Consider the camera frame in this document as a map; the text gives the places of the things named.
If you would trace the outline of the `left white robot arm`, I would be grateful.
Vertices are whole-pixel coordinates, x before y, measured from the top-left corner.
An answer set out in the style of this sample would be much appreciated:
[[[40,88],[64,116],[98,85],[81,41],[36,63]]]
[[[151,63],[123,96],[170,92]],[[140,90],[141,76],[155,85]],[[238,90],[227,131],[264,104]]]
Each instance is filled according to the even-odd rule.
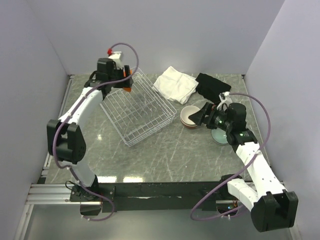
[[[133,71],[119,59],[99,58],[97,69],[85,82],[82,92],[70,109],[58,120],[51,119],[46,126],[48,152],[58,168],[69,169],[76,184],[83,187],[82,195],[88,201],[96,200],[100,188],[98,180],[84,160],[87,145],[82,128],[93,110],[113,88],[129,91]]]

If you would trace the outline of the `white folded cloth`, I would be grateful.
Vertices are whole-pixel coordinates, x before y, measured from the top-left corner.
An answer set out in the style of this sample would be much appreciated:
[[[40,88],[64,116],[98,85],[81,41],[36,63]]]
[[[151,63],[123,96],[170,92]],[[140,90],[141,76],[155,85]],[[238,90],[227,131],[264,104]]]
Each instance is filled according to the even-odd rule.
[[[170,66],[157,78],[152,89],[165,99],[184,105],[196,92],[198,84],[195,77],[179,72]]]

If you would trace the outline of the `aluminium frame rail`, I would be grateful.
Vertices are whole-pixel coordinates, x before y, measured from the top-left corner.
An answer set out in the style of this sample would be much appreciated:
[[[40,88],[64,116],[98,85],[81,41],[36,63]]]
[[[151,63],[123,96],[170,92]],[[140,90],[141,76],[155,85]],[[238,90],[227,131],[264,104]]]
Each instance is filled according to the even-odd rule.
[[[24,240],[30,224],[33,210],[38,205],[66,205],[69,201],[70,190],[63,184],[46,184],[52,157],[47,154],[41,170],[40,178],[32,184],[27,195],[21,219],[19,221],[14,239]]]

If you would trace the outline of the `orange ceramic bowl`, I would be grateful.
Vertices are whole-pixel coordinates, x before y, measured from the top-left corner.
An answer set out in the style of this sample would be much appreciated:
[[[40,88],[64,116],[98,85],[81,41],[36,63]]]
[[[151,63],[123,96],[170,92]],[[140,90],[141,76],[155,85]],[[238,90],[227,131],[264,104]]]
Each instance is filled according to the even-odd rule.
[[[132,91],[133,79],[130,77],[123,83],[123,90],[130,93]]]

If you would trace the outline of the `black base beam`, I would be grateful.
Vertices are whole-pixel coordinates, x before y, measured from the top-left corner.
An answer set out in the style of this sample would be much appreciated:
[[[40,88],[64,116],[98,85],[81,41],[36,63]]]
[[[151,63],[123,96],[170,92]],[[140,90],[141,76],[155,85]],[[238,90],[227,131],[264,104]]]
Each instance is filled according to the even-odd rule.
[[[218,186],[219,181],[204,182],[130,182],[99,183],[90,189],[115,205],[116,211],[143,210],[189,210],[206,194]],[[217,203],[233,203],[236,198],[227,193],[223,186],[200,205],[203,211],[215,211]],[[101,199],[86,192],[80,186],[73,186],[69,200],[72,203],[98,202]]]

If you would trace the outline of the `black folded cloth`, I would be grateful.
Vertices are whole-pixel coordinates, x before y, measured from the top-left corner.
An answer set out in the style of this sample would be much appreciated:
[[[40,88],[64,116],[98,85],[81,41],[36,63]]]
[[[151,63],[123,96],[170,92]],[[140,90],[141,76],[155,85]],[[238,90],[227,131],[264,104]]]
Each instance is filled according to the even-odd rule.
[[[199,73],[195,80],[198,82],[196,92],[214,104],[221,102],[219,94],[229,92],[232,88],[229,84],[205,73]]]

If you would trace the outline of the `pale green ceramic bowl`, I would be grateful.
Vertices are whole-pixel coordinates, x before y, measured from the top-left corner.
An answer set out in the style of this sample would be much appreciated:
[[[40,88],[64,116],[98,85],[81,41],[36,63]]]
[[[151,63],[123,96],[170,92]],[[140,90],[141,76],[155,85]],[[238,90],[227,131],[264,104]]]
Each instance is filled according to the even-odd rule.
[[[211,130],[211,137],[213,141],[218,145],[222,145],[222,146],[228,145],[226,132],[219,128]]]

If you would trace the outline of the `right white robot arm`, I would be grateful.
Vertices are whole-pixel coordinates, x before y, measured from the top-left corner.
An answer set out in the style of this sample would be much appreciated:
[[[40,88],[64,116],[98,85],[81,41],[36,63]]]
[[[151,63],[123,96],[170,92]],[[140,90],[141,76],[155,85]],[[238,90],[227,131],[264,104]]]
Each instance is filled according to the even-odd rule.
[[[216,107],[207,102],[198,112],[188,118],[208,129],[221,129],[228,144],[244,164],[255,188],[239,178],[241,171],[223,180],[208,192],[194,207],[198,208],[214,192],[219,190],[224,199],[236,197],[250,211],[254,227],[267,232],[294,226],[298,209],[298,196],[287,191],[277,179],[251,130],[247,128],[247,110],[241,103],[222,104]]]

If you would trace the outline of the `red ceramic bowl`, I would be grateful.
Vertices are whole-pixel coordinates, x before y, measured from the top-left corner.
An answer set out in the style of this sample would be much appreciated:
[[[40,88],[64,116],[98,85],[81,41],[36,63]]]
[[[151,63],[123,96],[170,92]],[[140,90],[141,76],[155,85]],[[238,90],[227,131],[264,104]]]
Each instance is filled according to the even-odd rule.
[[[195,130],[195,129],[199,128],[198,125],[188,125],[188,124],[185,124],[184,122],[182,122],[182,125],[183,125],[185,128],[189,129],[189,130]]]

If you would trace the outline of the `tan floral bowl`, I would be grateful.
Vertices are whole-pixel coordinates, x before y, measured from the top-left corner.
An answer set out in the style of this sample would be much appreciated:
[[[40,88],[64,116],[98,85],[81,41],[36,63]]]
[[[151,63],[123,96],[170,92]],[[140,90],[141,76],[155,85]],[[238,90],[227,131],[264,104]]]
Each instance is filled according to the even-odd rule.
[[[180,120],[188,126],[196,126],[196,124],[189,119],[189,116],[197,113],[199,110],[200,108],[194,105],[185,106],[180,112]]]

